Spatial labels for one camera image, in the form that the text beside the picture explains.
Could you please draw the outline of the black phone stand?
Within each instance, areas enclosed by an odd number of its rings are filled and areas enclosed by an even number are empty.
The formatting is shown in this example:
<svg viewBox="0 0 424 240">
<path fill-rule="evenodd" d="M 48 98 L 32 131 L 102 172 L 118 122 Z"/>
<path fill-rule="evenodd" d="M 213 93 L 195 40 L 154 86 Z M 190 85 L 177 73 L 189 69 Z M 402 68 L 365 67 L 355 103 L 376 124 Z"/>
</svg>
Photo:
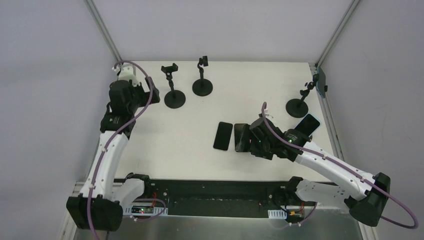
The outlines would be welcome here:
<svg viewBox="0 0 424 240">
<path fill-rule="evenodd" d="M 170 87 L 170 91 L 164 97 L 164 103 L 168 108 L 178 109 L 182 107 L 186 102 L 185 94 L 176 90 L 173 82 L 172 73 L 177 72 L 179 67 L 176 63 L 173 63 L 170 66 L 162 66 L 161 71 L 166 75 L 166 80 L 168 81 L 168 85 Z"/>
<path fill-rule="evenodd" d="M 200 97 L 208 96 L 213 91 L 213 84 L 210 80 L 204 78 L 204 67 L 209 65 L 208 56 L 204 55 L 199 58 L 197 68 L 199 70 L 199 79 L 192 84 L 192 91 Z"/>
<path fill-rule="evenodd" d="M 309 112 L 309 107 L 305 102 L 305 99 L 309 95 L 310 91 L 317 85 L 318 81 L 319 74 L 316 73 L 312 76 L 312 81 L 305 84 L 306 89 L 299 91 L 301 98 L 293 98 L 286 103 L 285 109 L 290 116 L 294 118 L 303 118 L 306 116 Z"/>
</svg>

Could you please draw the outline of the black phone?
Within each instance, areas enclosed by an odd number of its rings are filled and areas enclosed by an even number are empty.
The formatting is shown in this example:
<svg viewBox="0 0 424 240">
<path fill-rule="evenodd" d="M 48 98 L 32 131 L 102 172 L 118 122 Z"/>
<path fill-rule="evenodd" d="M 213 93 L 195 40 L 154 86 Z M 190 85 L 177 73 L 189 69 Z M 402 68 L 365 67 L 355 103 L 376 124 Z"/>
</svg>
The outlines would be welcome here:
<svg viewBox="0 0 424 240">
<path fill-rule="evenodd" d="M 236 123 L 234 125 L 234 150 L 238 153 L 247 153 L 250 151 L 250 125 L 246 123 Z"/>
</svg>

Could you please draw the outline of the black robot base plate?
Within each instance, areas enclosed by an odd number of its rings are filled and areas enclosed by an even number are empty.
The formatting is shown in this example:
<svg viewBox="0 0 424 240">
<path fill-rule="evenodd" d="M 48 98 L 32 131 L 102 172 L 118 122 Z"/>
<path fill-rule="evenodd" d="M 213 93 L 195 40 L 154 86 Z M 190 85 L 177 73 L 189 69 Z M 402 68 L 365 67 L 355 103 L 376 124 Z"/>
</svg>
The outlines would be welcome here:
<svg viewBox="0 0 424 240">
<path fill-rule="evenodd" d="M 140 195 L 165 202 L 168 215 L 188 217 L 267 218 L 269 210 L 300 206 L 287 193 L 286 181 L 206 181 L 152 179 Z"/>
</svg>

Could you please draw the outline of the blue-cased phone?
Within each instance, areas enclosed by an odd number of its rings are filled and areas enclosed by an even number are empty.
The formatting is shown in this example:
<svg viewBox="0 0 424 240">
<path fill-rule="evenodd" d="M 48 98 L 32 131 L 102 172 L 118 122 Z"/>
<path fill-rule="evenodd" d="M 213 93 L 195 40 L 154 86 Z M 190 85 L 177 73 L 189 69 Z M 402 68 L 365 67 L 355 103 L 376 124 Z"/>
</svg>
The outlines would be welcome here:
<svg viewBox="0 0 424 240">
<path fill-rule="evenodd" d="M 294 129 L 308 137 L 311 137 L 321 125 L 322 123 L 318 118 L 316 118 L 313 114 L 308 113 Z"/>
</svg>

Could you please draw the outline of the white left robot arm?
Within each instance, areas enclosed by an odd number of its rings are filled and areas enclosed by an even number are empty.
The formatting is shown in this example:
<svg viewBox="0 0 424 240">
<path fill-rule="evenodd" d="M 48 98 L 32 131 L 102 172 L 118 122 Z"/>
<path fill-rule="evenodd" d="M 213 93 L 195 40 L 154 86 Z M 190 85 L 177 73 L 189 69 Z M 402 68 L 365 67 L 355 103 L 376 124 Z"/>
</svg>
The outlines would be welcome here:
<svg viewBox="0 0 424 240">
<path fill-rule="evenodd" d="M 77 196 L 70 196 L 66 208 L 79 229 L 115 232 L 124 211 L 138 199 L 147 202 L 153 189 L 141 175 L 125 180 L 117 190 L 113 184 L 122 153 L 136 119 L 151 104 L 159 103 L 159 91 L 151 77 L 145 78 L 149 91 L 140 83 L 119 79 L 109 86 L 109 102 L 100 123 L 99 144 L 87 180 Z"/>
</svg>

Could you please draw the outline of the silver phone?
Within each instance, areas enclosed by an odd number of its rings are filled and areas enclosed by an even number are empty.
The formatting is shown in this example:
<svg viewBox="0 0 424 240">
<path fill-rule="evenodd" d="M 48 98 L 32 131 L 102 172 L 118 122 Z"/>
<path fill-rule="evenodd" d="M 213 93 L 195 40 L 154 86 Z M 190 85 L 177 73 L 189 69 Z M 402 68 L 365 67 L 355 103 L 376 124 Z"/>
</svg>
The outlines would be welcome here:
<svg viewBox="0 0 424 240">
<path fill-rule="evenodd" d="M 218 123 L 213 148 L 216 150 L 227 151 L 231 140 L 233 124 L 220 121 Z"/>
</svg>

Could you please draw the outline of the blue phone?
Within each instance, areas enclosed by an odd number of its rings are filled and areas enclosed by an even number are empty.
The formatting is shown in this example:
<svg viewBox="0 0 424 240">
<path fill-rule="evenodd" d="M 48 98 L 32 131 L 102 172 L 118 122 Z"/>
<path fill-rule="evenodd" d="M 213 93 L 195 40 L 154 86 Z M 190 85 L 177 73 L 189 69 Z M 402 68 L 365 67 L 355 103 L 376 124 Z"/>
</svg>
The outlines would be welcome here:
<svg viewBox="0 0 424 240">
<path fill-rule="evenodd" d="M 317 80 L 316 86 L 315 86 L 316 91 L 319 93 L 319 95 L 323 99 L 325 99 L 326 93 L 328 91 L 328 86 L 326 84 L 326 74 L 320 66 L 316 67 L 316 74 L 318 76 L 318 80 Z"/>
</svg>

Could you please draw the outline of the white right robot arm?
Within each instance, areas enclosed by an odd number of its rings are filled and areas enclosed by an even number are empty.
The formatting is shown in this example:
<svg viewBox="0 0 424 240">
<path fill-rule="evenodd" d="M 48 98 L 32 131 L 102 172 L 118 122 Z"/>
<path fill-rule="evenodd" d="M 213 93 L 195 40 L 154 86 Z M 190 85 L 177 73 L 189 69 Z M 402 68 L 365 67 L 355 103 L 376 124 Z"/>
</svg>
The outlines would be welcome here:
<svg viewBox="0 0 424 240">
<path fill-rule="evenodd" d="M 329 154 L 297 128 L 282 132 L 262 117 L 252 124 L 237 123 L 234 129 L 235 151 L 272 160 L 288 159 L 321 174 L 333 185 L 293 176 L 284 190 L 290 205 L 300 201 L 318 202 L 342 210 L 370 227 L 378 225 L 387 204 L 391 179 L 380 172 L 373 175 L 357 169 Z"/>
</svg>

